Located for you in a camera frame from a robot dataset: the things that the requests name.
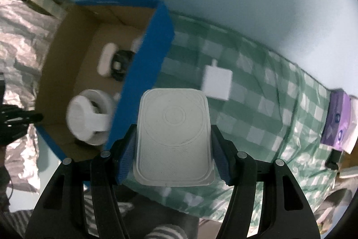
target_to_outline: blue gripper pad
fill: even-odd
[[[119,184],[122,184],[127,178],[129,170],[133,165],[136,137],[136,125],[131,125],[125,137],[121,139],[122,144],[118,149],[120,153],[119,158],[115,161],[117,170],[116,182]]]
[[[224,139],[216,125],[211,126],[211,142],[214,161],[218,168],[220,178],[225,181],[227,185],[232,185],[232,180],[234,179],[234,177],[232,177],[232,168],[236,163],[235,154],[231,152],[231,149],[226,145],[228,142],[232,142]]]

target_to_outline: cardboard box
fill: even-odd
[[[142,35],[142,46],[124,82],[97,73],[105,44],[129,50],[133,39]],[[105,146],[110,149],[137,122],[140,98],[153,87],[173,37],[168,10],[159,0],[81,0],[70,8],[49,48],[35,105],[44,115],[38,132],[59,159],[81,161],[100,151],[74,143],[66,124],[71,98],[85,89],[121,93]]]

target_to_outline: foil sheet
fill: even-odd
[[[34,109],[41,70],[59,24],[59,19],[40,14],[21,0],[0,0],[0,71],[6,82],[5,104]],[[37,192],[40,188],[37,143],[31,124],[26,136],[7,146],[5,166],[14,189]]]

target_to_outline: white round object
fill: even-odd
[[[104,45],[101,53],[100,60],[97,65],[97,72],[103,77],[111,76],[111,62],[113,55],[119,50],[118,46],[114,43],[107,43]]]
[[[91,145],[101,145],[108,138],[115,102],[107,93],[87,89],[75,96],[67,107],[66,121],[71,133]]]
[[[206,96],[196,89],[144,93],[137,123],[134,176],[144,185],[208,185],[214,180]]]

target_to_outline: white power adapter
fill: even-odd
[[[217,67],[213,59],[212,65],[205,66],[202,92],[207,97],[228,101],[231,91],[232,71]]]

